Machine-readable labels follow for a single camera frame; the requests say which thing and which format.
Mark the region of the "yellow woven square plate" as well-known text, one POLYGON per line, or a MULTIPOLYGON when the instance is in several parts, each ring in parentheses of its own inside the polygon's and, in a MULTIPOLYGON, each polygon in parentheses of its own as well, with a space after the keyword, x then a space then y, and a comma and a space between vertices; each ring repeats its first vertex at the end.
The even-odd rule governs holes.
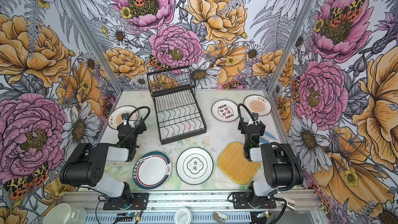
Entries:
POLYGON ((260 163, 248 161, 244 157, 244 145, 239 142, 230 143, 217 159, 218 168, 231 180, 239 185, 252 181, 260 163))

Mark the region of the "white plate green red rim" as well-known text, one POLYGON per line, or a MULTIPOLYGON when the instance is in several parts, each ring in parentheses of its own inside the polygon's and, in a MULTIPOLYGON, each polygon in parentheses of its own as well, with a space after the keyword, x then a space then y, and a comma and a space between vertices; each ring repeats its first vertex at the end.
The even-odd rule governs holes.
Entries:
POLYGON ((163 152, 152 151, 143 155, 133 168, 133 181, 143 190, 153 190, 162 186, 170 177, 171 160, 163 152))

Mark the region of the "white plate with chinese characters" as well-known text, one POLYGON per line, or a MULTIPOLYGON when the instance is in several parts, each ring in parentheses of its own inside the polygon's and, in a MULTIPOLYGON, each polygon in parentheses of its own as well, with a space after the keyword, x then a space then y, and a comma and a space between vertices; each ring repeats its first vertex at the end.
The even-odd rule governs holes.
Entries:
POLYGON ((213 172, 213 160, 208 151, 200 147, 186 149, 177 159, 176 171, 179 178, 189 185, 200 185, 213 172))

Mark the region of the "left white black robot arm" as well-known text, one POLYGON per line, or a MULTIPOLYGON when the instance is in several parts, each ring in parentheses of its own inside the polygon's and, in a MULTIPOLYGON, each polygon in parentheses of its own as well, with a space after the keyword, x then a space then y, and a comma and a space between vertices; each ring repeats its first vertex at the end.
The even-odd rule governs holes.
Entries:
POLYGON ((150 108, 141 106, 129 114, 122 115, 117 126, 118 142, 77 145, 60 172, 60 182, 73 187, 87 188, 105 198, 107 208, 129 209, 140 206, 133 200, 128 183, 114 179, 105 172, 108 163, 133 161, 138 136, 147 130, 145 120, 150 108))

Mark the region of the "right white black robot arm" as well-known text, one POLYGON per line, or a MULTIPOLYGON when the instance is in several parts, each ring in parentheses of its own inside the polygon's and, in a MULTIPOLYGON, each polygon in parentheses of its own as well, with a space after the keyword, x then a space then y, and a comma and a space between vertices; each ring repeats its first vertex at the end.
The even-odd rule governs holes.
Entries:
POLYGON ((248 107, 237 105, 238 130, 245 137, 243 154, 249 162, 259 162, 264 176, 249 184, 242 204, 253 208, 271 206, 272 197, 280 192, 293 189, 304 181, 304 173, 289 144, 281 144, 275 136, 265 130, 259 115, 251 113, 248 107))

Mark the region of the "blue white striped plate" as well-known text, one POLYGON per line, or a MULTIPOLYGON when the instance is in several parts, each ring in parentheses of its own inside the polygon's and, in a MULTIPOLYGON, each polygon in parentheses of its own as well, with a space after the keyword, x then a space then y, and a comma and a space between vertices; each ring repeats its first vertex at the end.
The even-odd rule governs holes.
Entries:
POLYGON ((269 143, 277 142, 277 139, 271 133, 264 131, 264 134, 261 137, 259 137, 259 142, 261 144, 269 144, 269 143))

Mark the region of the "orange sunburst plate left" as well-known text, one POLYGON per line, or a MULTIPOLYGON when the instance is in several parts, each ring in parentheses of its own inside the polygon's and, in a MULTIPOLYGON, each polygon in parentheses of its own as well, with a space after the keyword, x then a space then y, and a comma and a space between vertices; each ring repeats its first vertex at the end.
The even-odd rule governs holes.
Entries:
MULTIPOLYGON (((111 129, 116 130, 117 127, 122 124, 125 123, 126 120, 125 118, 123 118, 123 115, 127 114, 129 115, 131 112, 133 112, 134 110, 136 110, 136 107, 134 106, 130 106, 130 105, 125 105, 125 106, 121 106, 117 109, 115 109, 109 116, 108 118, 108 126, 111 129)), ((129 125, 131 127, 135 127, 138 119, 140 116, 140 112, 136 111, 130 118, 129 120, 129 125)))

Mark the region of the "orange sunburst plate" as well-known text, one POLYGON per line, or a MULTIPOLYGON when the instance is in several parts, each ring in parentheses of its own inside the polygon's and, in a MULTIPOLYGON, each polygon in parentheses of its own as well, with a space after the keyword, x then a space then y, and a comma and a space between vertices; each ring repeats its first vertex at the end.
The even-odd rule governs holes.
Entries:
POLYGON ((251 113, 257 113, 259 116, 266 116, 272 110, 270 101, 264 96, 258 94, 252 94, 245 97, 243 104, 251 113))
MULTIPOLYGON (((117 127, 122 124, 125 123, 126 120, 125 118, 123 118, 123 115, 127 114, 129 115, 131 112, 133 112, 134 110, 136 110, 136 107, 134 106, 130 106, 130 105, 125 105, 125 106, 121 106, 117 109, 115 109, 109 116, 108 118, 108 126, 111 129, 116 130, 117 127)), ((131 127, 135 127, 138 119, 140 116, 140 112, 136 111, 130 118, 129 120, 129 125, 131 127)))

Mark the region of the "orange sunburst plate right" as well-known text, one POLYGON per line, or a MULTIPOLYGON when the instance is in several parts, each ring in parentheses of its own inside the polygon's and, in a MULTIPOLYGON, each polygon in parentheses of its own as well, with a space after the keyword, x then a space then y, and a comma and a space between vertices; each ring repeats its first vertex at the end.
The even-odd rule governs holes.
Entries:
POLYGON ((258 94, 252 94, 245 97, 243 104, 251 113, 257 113, 259 116, 266 116, 272 110, 270 101, 264 96, 258 94))

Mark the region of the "round white lid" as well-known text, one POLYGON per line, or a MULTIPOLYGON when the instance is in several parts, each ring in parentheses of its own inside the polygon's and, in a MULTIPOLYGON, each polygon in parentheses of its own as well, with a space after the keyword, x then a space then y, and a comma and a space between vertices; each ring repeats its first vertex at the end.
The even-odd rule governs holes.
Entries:
POLYGON ((186 207, 182 207, 177 210, 174 216, 175 224, 191 224, 192 214, 190 210, 186 207))

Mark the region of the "clear plastic cup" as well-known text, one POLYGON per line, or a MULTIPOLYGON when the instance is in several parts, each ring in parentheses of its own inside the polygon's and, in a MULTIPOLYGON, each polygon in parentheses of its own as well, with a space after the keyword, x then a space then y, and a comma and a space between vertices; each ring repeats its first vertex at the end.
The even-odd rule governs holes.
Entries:
POLYGON ((62 203, 45 216, 43 224, 83 224, 86 217, 87 211, 83 207, 62 203))

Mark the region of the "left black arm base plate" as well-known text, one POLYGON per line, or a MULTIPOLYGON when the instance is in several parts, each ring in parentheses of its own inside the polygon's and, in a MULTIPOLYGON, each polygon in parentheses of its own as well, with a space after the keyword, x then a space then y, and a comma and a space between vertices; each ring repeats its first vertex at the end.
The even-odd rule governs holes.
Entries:
POLYGON ((145 210, 148 204, 148 193, 131 193, 131 197, 109 198, 105 201, 103 209, 106 211, 116 210, 145 210))

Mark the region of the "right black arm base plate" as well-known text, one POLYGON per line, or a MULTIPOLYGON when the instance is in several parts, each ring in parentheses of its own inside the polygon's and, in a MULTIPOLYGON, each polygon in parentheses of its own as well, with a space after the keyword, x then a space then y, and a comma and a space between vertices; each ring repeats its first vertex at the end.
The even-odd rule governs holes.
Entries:
POLYGON ((232 192, 228 201, 233 204, 234 209, 272 209, 276 202, 268 197, 258 197, 247 192, 232 192))

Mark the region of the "white clip on rail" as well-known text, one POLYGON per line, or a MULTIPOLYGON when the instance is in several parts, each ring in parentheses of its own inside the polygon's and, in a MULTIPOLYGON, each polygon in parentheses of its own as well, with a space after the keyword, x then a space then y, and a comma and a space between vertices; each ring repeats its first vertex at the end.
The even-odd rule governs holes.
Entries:
POLYGON ((280 206, 282 208, 289 209, 291 211, 295 211, 296 210, 296 201, 289 199, 289 198, 282 198, 282 200, 280 200, 280 206))

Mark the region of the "aluminium front rail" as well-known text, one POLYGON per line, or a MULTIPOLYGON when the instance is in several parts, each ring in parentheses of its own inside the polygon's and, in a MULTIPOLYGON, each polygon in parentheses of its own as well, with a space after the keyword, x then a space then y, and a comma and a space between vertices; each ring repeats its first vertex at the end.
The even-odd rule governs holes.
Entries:
MULTIPOLYGON (((134 193, 148 193, 148 204, 144 211, 147 212, 171 212, 181 207, 193 211, 262 211, 266 209, 234 209, 228 201, 232 192, 245 192, 243 190, 194 190, 194 191, 137 191, 134 193)), ((274 199, 279 210, 280 200, 289 198, 296 201, 296 211, 315 211, 321 209, 321 203, 314 190, 293 189, 277 194, 274 199)), ((94 191, 68 192, 62 199, 62 203, 84 207, 88 210, 104 210, 105 200, 94 191)))

